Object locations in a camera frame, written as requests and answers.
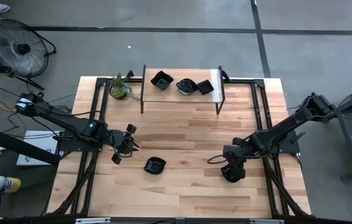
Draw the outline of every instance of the gray concrete floor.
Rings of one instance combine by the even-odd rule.
[[[10,5],[11,11],[1,16],[41,26],[254,27],[248,0],[2,2]],[[257,0],[257,5],[264,29],[352,30],[352,0]],[[50,58],[45,73],[35,79],[46,87],[48,100],[75,93],[82,75],[114,75],[128,70],[139,75],[143,64],[172,68],[216,68],[222,65],[231,77],[264,76],[255,34],[40,34],[58,48],[58,54]],[[281,78],[289,107],[297,106],[313,91],[325,95],[336,105],[352,93],[352,36],[264,35],[264,42],[271,75]],[[0,75],[0,86],[16,93],[27,91],[24,84],[4,75]],[[9,106],[13,106],[16,100],[2,91],[0,99]],[[72,106],[73,97],[56,103]],[[7,116],[0,110],[1,131],[11,127]],[[22,117],[22,120],[27,129],[45,129],[29,118]],[[312,213],[322,218],[352,220],[352,182],[343,184],[339,180],[341,174],[352,171],[352,155],[337,120],[329,124],[307,123],[299,131],[307,132],[299,143]],[[40,214],[50,188],[49,181],[8,196],[2,215],[21,217]],[[28,207],[19,203],[26,201],[29,202]]]

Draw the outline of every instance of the electric fan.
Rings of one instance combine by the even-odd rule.
[[[53,51],[48,53],[44,41],[53,46]],[[49,55],[55,53],[54,44],[33,28],[12,19],[0,20],[0,73],[44,90],[31,78],[45,71]]]

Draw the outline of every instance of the plastic bottle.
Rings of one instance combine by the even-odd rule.
[[[0,193],[14,193],[19,190],[20,186],[19,179],[0,175]]]

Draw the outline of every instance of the wooden tabletop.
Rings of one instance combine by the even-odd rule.
[[[90,110],[96,78],[81,77],[73,113]],[[276,78],[264,81],[272,122],[276,124],[288,116],[282,85]],[[132,84],[132,89],[140,93],[141,84]],[[231,144],[234,137],[244,138],[256,129],[250,86],[230,84],[225,85],[225,90],[226,101],[219,115],[211,103],[148,103],[145,113],[140,114],[140,102],[110,97],[106,111],[109,128],[125,130],[127,124],[134,124],[134,138],[142,148],[120,165],[111,161],[110,147],[103,149],[96,167],[89,216],[270,217],[261,160],[248,160],[246,178],[233,184],[221,175],[220,167],[225,164],[206,163],[208,158],[221,154],[223,145]],[[160,175],[143,170],[152,156],[167,161]],[[80,152],[73,152],[60,161],[48,212],[60,206],[74,187],[80,157]],[[286,189],[310,213],[298,162],[281,154],[280,164]],[[279,192],[274,192],[281,211]]]
[[[151,80],[160,71],[165,72],[174,79],[164,91],[161,91],[151,83]],[[189,78],[196,84],[209,80],[214,90],[205,95],[202,95],[199,90],[191,95],[184,95],[176,86],[176,83],[184,78]],[[221,94],[220,71],[218,69],[147,68],[144,75],[142,99],[144,102],[220,103],[223,100],[223,95]]]

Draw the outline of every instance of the fan stand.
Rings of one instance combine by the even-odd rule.
[[[7,76],[10,77],[10,78],[16,78],[16,79],[18,79],[18,80],[20,80],[20,81],[22,81],[22,82],[24,82],[24,83],[26,83],[28,85],[32,85],[33,87],[38,88],[38,89],[40,89],[42,91],[45,90],[44,87],[42,87],[38,83],[32,81],[31,78],[21,78],[21,77],[18,77],[17,75],[15,75],[15,74],[13,74],[13,73],[11,73],[9,71],[10,71],[9,67],[0,66],[0,73],[7,73]]]

